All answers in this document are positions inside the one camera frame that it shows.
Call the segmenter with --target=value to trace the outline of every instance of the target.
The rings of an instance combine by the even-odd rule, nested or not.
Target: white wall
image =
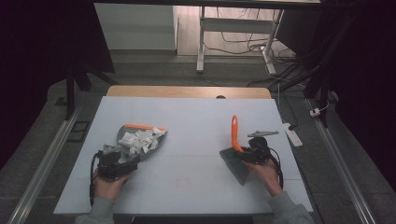
[[[109,49],[177,48],[176,7],[96,3],[95,8]]]

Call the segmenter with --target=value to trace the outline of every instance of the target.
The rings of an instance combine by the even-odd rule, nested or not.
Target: gray tool
[[[274,132],[256,131],[255,133],[248,134],[247,137],[264,137],[266,135],[277,134],[277,133],[279,133],[279,132],[278,131],[274,131]]]

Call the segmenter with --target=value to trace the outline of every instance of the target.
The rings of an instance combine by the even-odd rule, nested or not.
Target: gray sleeve
[[[268,202],[274,212],[275,224],[313,224],[314,220],[302,204],[295,204],[289,194],[283,191]]]
[[[107,224],[114,223],[113,206],[114,202],[106,198],[94,198],[91,212],[85,216],[76,217],[76,224]]]

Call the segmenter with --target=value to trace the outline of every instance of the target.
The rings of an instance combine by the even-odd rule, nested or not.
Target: wooden floor
[[[177,7],[178,15],[178,33],[177,33],[177,55],[178,56],[196,56],[199,45],[199,7]],[[216,7],[206,7],[205,16],[207,18],[227,18],[227,19],[249,19],[249,20],[266,20],[270,21],[274,16],[272,9],[257,8],[227,8],[219,7],[219,13]],[[268,35],[260,34],[237,34],[221,32],[205,32],[204,42],[207,48],[205,56],[239,56],[239,57],[262,57],[258,49],[249,51],[249,47],[254,45],[265,44]],[[279,42],[273,44],[273,50],[279,52],[286,49]],[[282,56],[291,55],[290,50],[283,51]]]

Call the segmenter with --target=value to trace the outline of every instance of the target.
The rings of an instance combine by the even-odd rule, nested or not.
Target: hand
[[[271,196],[274,197],[282,193],[283,190],[279,185],[276,166],[271,160],[263,164],[253,164],[249,162],[244,162],[244,164],[259,174],[259,177],[264,182],[264,186],[270,192]]]
[[[119,196],[122,184],[129,179],[131,174],[123,175],[117,180],[106,180],[98,176],[98,171],[96,169],[94,176],[96,176],[93,180],[95,197],[107,198],[114,201]]]

